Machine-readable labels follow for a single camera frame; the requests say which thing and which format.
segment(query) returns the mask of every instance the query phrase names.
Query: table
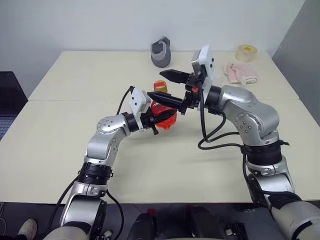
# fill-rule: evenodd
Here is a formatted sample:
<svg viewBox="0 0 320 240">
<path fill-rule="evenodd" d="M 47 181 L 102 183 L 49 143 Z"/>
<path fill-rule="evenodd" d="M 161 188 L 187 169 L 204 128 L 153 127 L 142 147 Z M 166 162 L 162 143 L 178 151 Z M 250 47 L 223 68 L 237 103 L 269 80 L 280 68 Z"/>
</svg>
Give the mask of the table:
<svg viewBox="0 0 320 240">
<path fill-rule="evenodd" d="M 64 51 L 29 100 L 102 100 L 118 103 L 129 85 L 153 91 L 153 82 L 164 80 L 159 75 L 162 70 L 192 72 L 193 54 L 192 51 L 172 52 L 170 65 L 162 69 L 153 65 L 148 51 Z M 229 84 L 223 69 L 226 62 L 236 61 L 234 55 L 233 51 L 212 52 L 216 65 L 214 84 Z M 252 64 L 259 83 L 244 87 L 258 99 L 299 99 L 266 52 L 258 52 Z M 169 93 L 177 97 L 185 95 L 183 85 L 168 81 L 167 84 Z"/>
<path fill-rule="evenodd" d="M 320 128 L 298 99 L 263 102 L 278 111 L 280 137 L 291 144 L 282 153 L 296 192 L 304 200 L 320 199 Z M 0 141 L 0 201 L 56 203 L 81 168 L 97 122 L 117 108 L 118 102 L 102 100 L 29 101 Z M 206 118 L 208 130 L 221 121 Z M 229 131 L 235 128 L 228 122 L 221 132 Z M 170 131 L 132 133 L 120 144 L 110 192 L 121 203 L 250 202 L 239 149 L 202 151 L 200 138 L 200 114 L 191 109 Z"/>
</svg>

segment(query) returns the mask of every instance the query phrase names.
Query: orange object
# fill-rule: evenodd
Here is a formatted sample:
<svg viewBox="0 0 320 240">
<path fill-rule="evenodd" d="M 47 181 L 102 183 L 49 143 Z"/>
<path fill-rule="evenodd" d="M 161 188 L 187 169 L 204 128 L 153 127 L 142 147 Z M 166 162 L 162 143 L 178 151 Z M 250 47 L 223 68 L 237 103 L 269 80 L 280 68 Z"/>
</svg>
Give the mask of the orange object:
<svg viewBox="0 0 320 240">
<path fill-rule="evenodd" d="M 154 89 L 154 91 L 157 91 L 157 92 L 163 92 L 163 93 L 168 92 L 167 84 L 163 80 L 159 80 L 159 81 L 154 82 L 153 89 Z M 152 110 L 154 116 L 158 116 L 164 111 L 174 109 L 172 107 L 161 105 L 161 104 L 157 103 L 156 101 L 153 101 L 151 103 L 150 107 L 151 107 L 151 110 Z M 173 116 L 169 117 L 167 120 L 164 120 L 162 122 L 157 123 L 156 126 L 159 128 L 168 130 L 172 125 L 174 125 L 176 123 L 176 120 L 177 120 L 177 113 L 175 113 Z"/>
</svg>

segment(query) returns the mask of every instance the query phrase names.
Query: white sneaker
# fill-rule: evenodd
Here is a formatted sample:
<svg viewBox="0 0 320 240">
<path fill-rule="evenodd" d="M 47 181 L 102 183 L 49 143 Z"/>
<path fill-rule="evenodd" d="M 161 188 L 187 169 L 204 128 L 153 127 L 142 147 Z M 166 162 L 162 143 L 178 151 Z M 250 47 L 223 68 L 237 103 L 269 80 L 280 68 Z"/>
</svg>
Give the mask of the white sneaker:
<svg viewBox="0 0 320 240">
<path fill-rule="evenodd" d="M 18 235 L 25 235 L 28 240 L 33 240 L 37 233 L 37 223 L 34 219 L 30 218 L 24 222 L 19 230 Z"/>
</svg>

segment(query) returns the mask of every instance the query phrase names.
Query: dark floor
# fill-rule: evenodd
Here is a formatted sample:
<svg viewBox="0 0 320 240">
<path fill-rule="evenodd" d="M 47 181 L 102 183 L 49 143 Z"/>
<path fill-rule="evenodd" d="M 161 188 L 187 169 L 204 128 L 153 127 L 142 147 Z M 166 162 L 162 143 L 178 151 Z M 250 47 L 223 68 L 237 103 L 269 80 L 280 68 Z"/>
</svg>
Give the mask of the dark floor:
<svg viewBox="0 0 320 240">
<path fill-rule="evenodd" d="M 129 230 L 140 213 L 148 209 L 155 209 L 158 220 L 159 234 L 157 239 L 188 237 L 186 230 L 186 209 L 192 204 L 122 204 L 125 220 L 120 240 L 127 239 Z M 267 209 L 248 207 L 252 205 L 232 203 L 207 203 L 198 204 L 207 208 L 212 214 L 219 216 L 223 224 L 244 223 L 249 240 L 284 240 L 278 227 L 275 225 Z M 53 210 L 53 205 L 33 203 L 5 203 L 2 218 L 6 220 L 6 234 L 15 236 L 26 219 L 34 218 L 38 222 L 38 234 L 36 240 L 44 237 L 48 219 Z M 60 214 L 63 207 L 60 207 L 53 227 L 58 227 Z M 103 230 L 118 232 L 121 223 L 120 213 L 115 204 L 109 204 L 106 211 L 106 218 Z M 0 222 L 0 234 L 3 232 L 3 223 Z"/>
</svg>

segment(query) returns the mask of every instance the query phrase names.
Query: pink cloth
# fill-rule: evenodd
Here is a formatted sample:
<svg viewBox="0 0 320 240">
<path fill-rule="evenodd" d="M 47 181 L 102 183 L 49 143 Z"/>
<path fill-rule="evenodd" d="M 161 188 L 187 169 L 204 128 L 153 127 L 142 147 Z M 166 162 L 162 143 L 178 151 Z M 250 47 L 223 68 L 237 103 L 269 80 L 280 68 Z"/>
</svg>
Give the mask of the pink cloth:
<svg viewBox="0 0 320 240">
<path fill-rule="evenodd" d="M 231 84 L 254 84 L 258 80 L 258 75 L 250 63 L 227 62 L 224 74 L 228 76 Z"/>
</svg>

